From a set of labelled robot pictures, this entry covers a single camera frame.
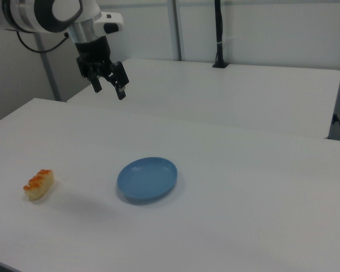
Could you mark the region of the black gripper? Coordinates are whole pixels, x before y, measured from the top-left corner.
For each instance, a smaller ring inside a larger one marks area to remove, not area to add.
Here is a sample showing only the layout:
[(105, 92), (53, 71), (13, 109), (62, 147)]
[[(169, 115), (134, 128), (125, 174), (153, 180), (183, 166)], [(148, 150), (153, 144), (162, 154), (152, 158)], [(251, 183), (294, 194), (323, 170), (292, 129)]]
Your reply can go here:
[(115, 88), (118, 99), (124, 99), (129, 78), (122, 62), (111, 62), (107, 38), (103, 36), (91, 42), (76, 43), (75, 46), (79, 53), (76, 61), (81, 76), (90, 79), (95, 93), (102, 90), (100, 77), (104, 77)]

